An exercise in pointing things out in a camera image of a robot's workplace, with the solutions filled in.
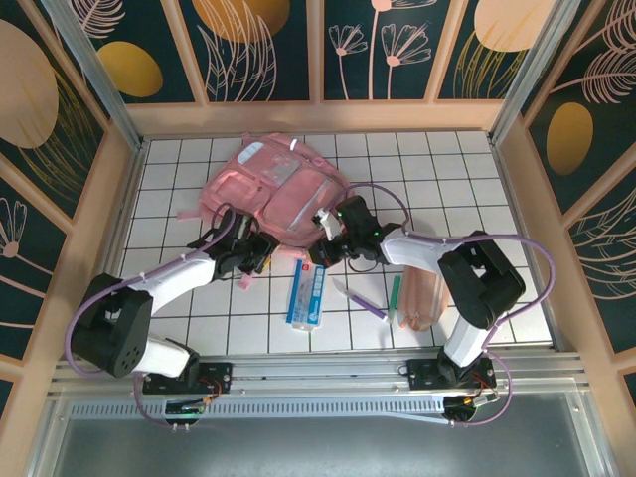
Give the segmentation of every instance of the white grid floor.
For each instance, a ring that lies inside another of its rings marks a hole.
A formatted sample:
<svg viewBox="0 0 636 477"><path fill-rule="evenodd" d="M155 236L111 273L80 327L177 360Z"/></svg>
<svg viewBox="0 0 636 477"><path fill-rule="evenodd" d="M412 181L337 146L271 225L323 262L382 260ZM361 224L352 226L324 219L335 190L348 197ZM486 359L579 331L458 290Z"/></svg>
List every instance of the white grid floor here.
<svg viewBox="0 0 636 477"><path fill-rule="evenodd" d="M476 229L515 233L486 135L482 132L414 132L297 136L351 182L376 182L408 204L417 231L462 236ZM164 140L151 143L137 198L121 273L149 269L177 257L202 232L200 221L177 221L179 212L196 210L201 188L240 147L239 138ZM382 192L359 189L382 223L402 221L402 211ZM516 243L500 247L518 267L528 288L520 303L537 296L524 252ZM369 268L364 260L357 269ZM383 323L339 295L327 280L321 326L313 333L285 323L286 305L270 296L289 296L294 260L274 255L270 269L248 291L233 280L186 293L160 309L151 331L187 343L204 356L378 350L441 346L452 331L457 310L450 306L426 332ZM353 290L387 308L393 278L401 267L379 265L359 273L340 263L329 269ZM506 324L498 344L551 340L540 307Z"/></svg>

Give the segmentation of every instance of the blue toothpaste box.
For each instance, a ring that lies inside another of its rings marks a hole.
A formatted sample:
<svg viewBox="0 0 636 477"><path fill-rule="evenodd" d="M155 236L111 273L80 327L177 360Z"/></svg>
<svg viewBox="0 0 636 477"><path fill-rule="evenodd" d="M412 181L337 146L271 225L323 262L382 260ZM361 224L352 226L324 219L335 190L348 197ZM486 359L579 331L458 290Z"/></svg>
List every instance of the blue toothpaste box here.
<svg viewBox="0 0 636 477"><path fill-rule="evenodd" d="M296 263L294 284L287 323L296 329L311 331L320 326L322 290L325 284L325 267L303 260Z"/></svg>

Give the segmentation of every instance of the leaf pattern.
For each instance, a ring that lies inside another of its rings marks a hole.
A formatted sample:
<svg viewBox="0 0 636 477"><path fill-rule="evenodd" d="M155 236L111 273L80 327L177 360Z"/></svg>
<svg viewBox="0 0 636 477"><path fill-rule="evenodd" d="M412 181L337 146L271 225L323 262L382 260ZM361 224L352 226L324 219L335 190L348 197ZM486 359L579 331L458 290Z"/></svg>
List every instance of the leaf pattern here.
<svg viewBox="0 0 636 477"><path fill-rule="evenodd" d="M595 298L636 295L636 189L614 207L580 219L570 235Z"/></svg>
<svg viewBox="0 0 636 477"><path fill-rule="evenodd" d="M221 0L226 22L210 1L202 2L217 35L199 32L208 50L205 87L212 101L254 101L265 91L269 100L276 86L276 51L269 29L243 2L243 22L234 5Z"/></svg>
<svg viewBox="0 0 636 477"><path fill-rule="evenodd" d="M126 14L122 0L69 0L69 3L90 38L108 38Z"/></svg>
<svg viewBox="0 0 636 477"><path fill-rule="evenodd" d="M589 64L582 81L583 95L590 102L620 103L636 85L636 50L608 50Z"/></svg>
<svg viewBox="0 0 636 477"><path fill-rule="evenodd" d="M614 52L636 48L636 0L615 0L601 32L605 44Z"/></svg>

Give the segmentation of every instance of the flower illustration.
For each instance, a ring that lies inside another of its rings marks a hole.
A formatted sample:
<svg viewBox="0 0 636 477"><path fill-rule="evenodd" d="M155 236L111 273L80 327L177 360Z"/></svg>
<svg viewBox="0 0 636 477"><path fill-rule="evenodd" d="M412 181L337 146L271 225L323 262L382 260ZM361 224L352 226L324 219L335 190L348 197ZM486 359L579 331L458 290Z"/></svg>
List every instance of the flower illustration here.
<svg viewBox="0 0 636 477"><path fill-rule="evenodd" d="M9 202L4 198L0 198L0 259L17 258L27 265L33 268L43 271L48 275L53 275L52 272L46 270L37 263L28 260L24 256L20 255L20 240L24 233L25 224L27 223L27 206L20 201L16 201L13 204L13 210L9 206ZM0 275L0 281L6 283L14 288L30 293L34 296L44 298L44 293L31 288L30 286L19 283L11 278ZM5 322L0 322L0 325L11 326L14 328L29 328L32 325L15 325Z"/></svg>
<svg viewBox="0 0 636 477"><path fill-rule="evenodd" d="M5 258L18 254L26 222L27 206L16 201L12 213L9 202L4 197L0 198L0 252Z"/></svg>
<svg viewBox="0 0 636 477"><path fill-rule="evenodd" d="M437 3L437 0L371 0L374 7L374 22L371 27L371 47L369 54L369 99L374 98L374 51L376 45L376 32L378 31L378 16L381 12L400 10L406 8L429 7Z"/></svg>
<svg viewBox="0 0 636 477"><path fill-rule="evenodd" d="M342 57L364 52L367 50L369 45L367 44L367 42L362 41L364 35L360 31L360 25L356 25L355 27L347 25L346 27L343 27L342 31L340 30L340 27L338 25L329 27L329 38L331 39L331 44L336 50L336 55L338 55L342 90L345 94L345 99L349 99L349 94L347 93L347 85L345 84L345 73L342 68Z"/></svg>
<svg viewBox="0 0 636 477"><path fill-rule="evenodd" d="M425 48L428 43L426 27L427 25L422 25L419 28L405 25L397 36L396 24L382 27L382 46L387 56L387 65L389 65L387 99L391 99L391 77L395 67L430 60L431 48Z"/></svg>

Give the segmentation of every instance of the wooden frame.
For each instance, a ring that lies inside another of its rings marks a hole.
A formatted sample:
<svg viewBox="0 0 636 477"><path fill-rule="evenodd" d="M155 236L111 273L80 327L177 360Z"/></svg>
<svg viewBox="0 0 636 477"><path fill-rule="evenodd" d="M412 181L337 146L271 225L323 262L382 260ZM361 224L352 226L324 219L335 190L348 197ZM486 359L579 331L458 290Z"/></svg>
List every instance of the wooden frame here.
<svg viewBox="0 0 636 477"><path fill-rule="evenodd" d="M525 126L530 127L530 124L532 124L532 122L535 120L539 109L546 101L546 98L550 95L550 90L555 86L555 83L560 78L563 70L569 63L569 59L571 58L572 53L585 37L587 31L592 26L592 23L594 23L596 15L598 15L600 10L605 5L605 1L606 0L592 0L589 7L587 7L587 11L584 13L583 17L578 23L578 26L576 27L575 31L572 33L572 36L563 48L558 61L551 69L550 73L545 77L543 86L537 93L535 100L524 116L523 123Z"/></svg>
<svg viewBox="0 0 636 477"><path fill-rule="evenodd" d="M130 160L128 143L111 125L93 162L22 366L0 362L0 372L20 378L20 386L12 391L11 412L5 414L5 431L0 436L3 477L23 475L51 377L63 352L67 323L94 275L110 217L118 212L116 200L128 180Z"/></svg>
<svg viewBox="0 0 636 477"><path fill-rule="evenodd" d="M619 371L636 367L635 350L613 353L568 227L521 118L511 127L500 153L529 236L546 246L556 262L556 286L550 305L558 329L567 344L580 353L616 460L625 475L632 475L636 472L636 413ZM634 156L625 160L636 164ZM596 188L598 198L605 192ZM539 266L546 278L546 263L539 260Z"/></svg>
<svg viewBox="0 0 636 477"><path fill-rule="evenodd" d="M501 99L436 99L459 32L468 0L452 0L422 99L325 100L324 0L307 0L309 100L258 103L214 102L207 98L192 42L177 0L161 0L180 52L195 103L129 104L139 132L148 138L209 137L211 134L252 132L333 132L417 129L489 130L499 114ZM448 52L442 52L442 46Z"/></svg>

